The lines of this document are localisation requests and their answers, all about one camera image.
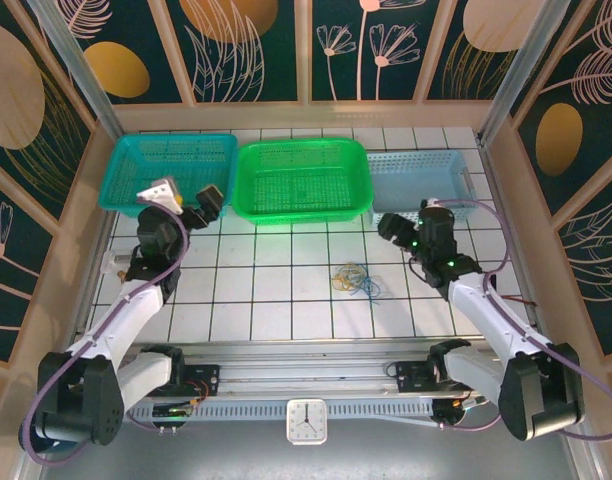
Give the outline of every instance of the clock face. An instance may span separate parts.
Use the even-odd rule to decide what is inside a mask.
[[[294,445],[321,445],[328,436],[323,400],[291,400],[286,415],[286,436]]]

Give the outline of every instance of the white grid floor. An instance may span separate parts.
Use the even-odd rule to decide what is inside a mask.
[[[478,198],[494,206],[468,128],[337,128],[233,131],[239,145],[260,138],[348,136],[367,150],[456,148],[463,153]],[[110,249],[137,245],[137,220],[118,216]],[[503,257],[495,220],[476,211],[456,230],[459,251],[484,270]],[[347,223],[255,227],[228,208],[225,217],[193,232],[178,288],[137,343],[453,337],[478,335],[471,322],[408,271],[407,258],[382,240],[368,214]],[[330,277],[346,262],[368,265],[382,288],[377,301],[363,292],[332,289]],[[120,283],[102,275],[88,328],[115,299]],[[498,277],[501,295],[520,296],[511,265]],[[523,305],[509,302],[523,318]]]

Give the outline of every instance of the light blue plastic basket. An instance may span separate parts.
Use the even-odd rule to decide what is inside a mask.
[[[375,199],[372,223],[377,226],[384,213],[397,213],[417,221],[422,200],[477,200],[475,187],[460,152],[424,150],[369,153],[368,165]],[[476,207],[454,204],[449,207],[456,224],[464,224]]]
[[[136,217],[145,207],[137,193],[172,176],[185,206],[214,184],[230,203],[235,184],[237,139],[229,134],[131,134],[119,139],[99,192],[99,206]]]

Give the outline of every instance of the plastic basket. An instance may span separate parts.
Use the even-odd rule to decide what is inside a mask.
[[[172,176],[186,206],[214,184],[231,201],[237,162],[237,139],[229,134],[132,134],[119,139],[99,192],[99,206],[136,217],[144,209],[137,193],[154,180]]]
[[[384,213],[416,221],[422,200],[429,198],[477,199],[464,159],[456,150],[371,153],[368,164],[375,191],[371,207],[374,226]],[[464,224],[475,208],[450,205],[456,224]]]
[[[366,151],[354,140],[257,142],[239,152],[233,207],[257,225],[351,221],[372,201]]]

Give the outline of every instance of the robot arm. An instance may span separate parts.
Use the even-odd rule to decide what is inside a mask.
[[[184,361],[179,349],[155,346],[142,350],[127,365],[122,365],[122,360],[177,287],[180,269],[171,268],[185,253],[184,233],[219,218],[223,198],[216,187],[209,186],[197,195],[200,208],[181,208],[172,179],[155,182],[138,196],[177,214],[186,232],[156,207],[140,213],[139,245],[133,250],[117,299],[84,337],[66,352],[48,353],[39,365],[38,391],[76,352],[89,345],[48,389],[35,411],[31,444],[38,453],[60,442],[107,445],[117,435],[124,413],[135,403],[158,387],[181,382]]]
[[[494,291],[472,258],[457,253],[450,210],[422,205],[417,223],[386,214],[378,232],[421,264],[424,280],[466,315],[499,357],[493,361],[465,340],[431,349],[429,362],[439,381],[468,385],[497,405],[509,431],[520,440],[544,435],[583,419],[581,378],[526,341],[532,337],[579,364],[568,344],[552,342],[521,320]],[[511,328],[495,302],[521,332]]]

